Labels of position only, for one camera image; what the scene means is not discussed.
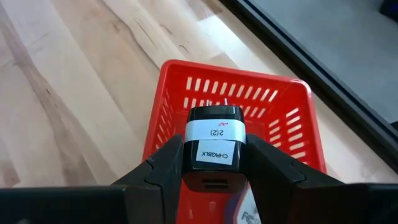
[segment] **gray carpet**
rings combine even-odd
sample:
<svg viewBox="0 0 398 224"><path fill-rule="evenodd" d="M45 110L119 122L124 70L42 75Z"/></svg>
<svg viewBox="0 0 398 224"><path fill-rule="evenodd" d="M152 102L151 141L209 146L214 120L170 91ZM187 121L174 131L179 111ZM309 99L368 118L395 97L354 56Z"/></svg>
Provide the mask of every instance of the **gray carpet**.
<svg viewBox="0 0 398 224"><path fill-rule="evenodd" d="M389 123L398 121L398 23L382 0L252 0Z"/></svg>

